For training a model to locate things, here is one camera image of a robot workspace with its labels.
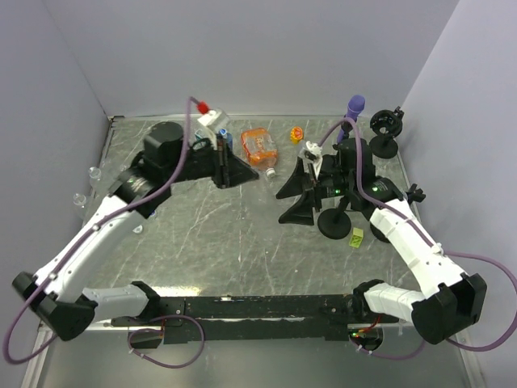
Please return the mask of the clear bottle front white cap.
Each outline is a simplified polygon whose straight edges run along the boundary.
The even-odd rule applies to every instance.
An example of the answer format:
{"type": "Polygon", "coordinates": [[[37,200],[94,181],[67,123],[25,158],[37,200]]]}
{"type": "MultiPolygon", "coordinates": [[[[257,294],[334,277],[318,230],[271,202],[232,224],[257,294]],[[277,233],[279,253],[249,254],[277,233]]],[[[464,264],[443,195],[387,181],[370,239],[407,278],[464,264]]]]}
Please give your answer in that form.
{"type": "Polygon", "coordinates": [[[74,211],[83,223],[86,223],[95,207],[95,197],[92,195],[85,195],[81,193],[75,193],[73,196],[74,211]]]}

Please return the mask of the clear Pocari bottle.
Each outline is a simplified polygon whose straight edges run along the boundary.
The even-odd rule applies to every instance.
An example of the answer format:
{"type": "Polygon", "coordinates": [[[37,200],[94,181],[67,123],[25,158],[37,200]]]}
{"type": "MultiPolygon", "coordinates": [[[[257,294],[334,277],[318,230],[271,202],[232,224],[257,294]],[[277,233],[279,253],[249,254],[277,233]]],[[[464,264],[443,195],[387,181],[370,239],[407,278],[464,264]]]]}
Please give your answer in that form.
{"type": "Polygon", "coordinates": [[[93,191],[98,191],[102,183],[103,172],[99,167],[90,167],[88,170],[90,186],[93,191]]]}

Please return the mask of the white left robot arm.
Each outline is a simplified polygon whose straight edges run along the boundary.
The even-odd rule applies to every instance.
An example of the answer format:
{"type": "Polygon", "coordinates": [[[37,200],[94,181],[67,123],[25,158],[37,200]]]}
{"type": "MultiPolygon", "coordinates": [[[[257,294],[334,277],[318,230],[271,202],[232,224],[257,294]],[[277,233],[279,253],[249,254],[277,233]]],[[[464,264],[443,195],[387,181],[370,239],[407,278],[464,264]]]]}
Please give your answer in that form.
{"type": "Polygon", "coordinates": [[[97,212],[68,246],[36,274],[21,272],[17,293],[63,340],[82,334],[92,323],[132,317],[142,325],[158,318],[160,296],[142,281],[111,289],[88,289],[86,283],[107,256],[171,196],[171,184],[210,178],[221,189],[258,179],[247,163],[217,135],[189,145],[175,122],[154,125],[143,149],[122,171],[97,212]]]}

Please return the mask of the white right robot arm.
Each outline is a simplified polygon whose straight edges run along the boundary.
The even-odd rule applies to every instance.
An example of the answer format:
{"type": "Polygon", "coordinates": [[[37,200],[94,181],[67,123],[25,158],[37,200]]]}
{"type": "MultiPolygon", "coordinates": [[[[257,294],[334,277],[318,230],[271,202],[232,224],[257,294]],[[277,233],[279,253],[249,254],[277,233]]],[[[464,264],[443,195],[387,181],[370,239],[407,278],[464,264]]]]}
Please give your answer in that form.
{"type": "Polygon", "coordinates": [[[346,139],[323,154],[304,142],[296,166],[277,199],[297,197],[279,218],[281,224],[317,226],[327,238],[339,240],[351,232],[347,209],[362,213],[376,238],[390,243],[418,282],[411,291],[370,280],[353,291],[352,310],[362,322],[378,314],[412,323],[421,337],[438,344],[477,323],[487,285],[448,258],[411,211],[421,201],[421,189],[401,192],[390,179],[376,175],[372,152],[363,139],[346,139]]]}

